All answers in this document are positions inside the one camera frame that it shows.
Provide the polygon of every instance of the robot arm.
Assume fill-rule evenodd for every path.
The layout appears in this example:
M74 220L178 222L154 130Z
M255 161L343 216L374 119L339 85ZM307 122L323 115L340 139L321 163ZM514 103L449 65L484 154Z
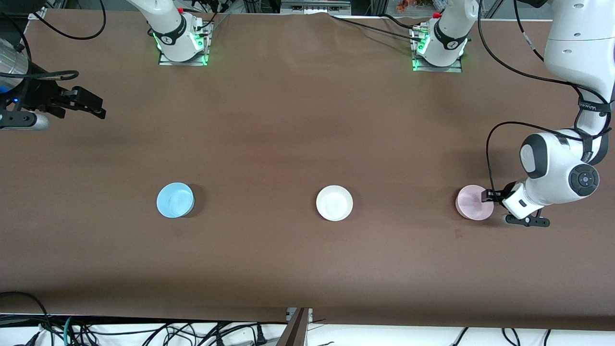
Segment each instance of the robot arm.
M554 75L589 88L581 90L579 115L572 129L538 133L525 139L520 159L528 178L517 182L502 203L517 219L550 204L590 196L600 183L598 164L608 150L601 134L611 118L615 84L615 1L554 0L554 20L545 64Z
M105 118L103 99L76 86L71 90L60 87L57 80L75 78L77 71L59 71L55 77L18 52L7 41L0 39L0 130L44 130L49 126L48 113L60 119L66 109L85 111L100 119ZM20 76L30 75L30 80ZM12 103L12 110L7 109Z
M203 20L180 11L173 0L127 0L147 19L160 51L171 61L184 62L205 47Z

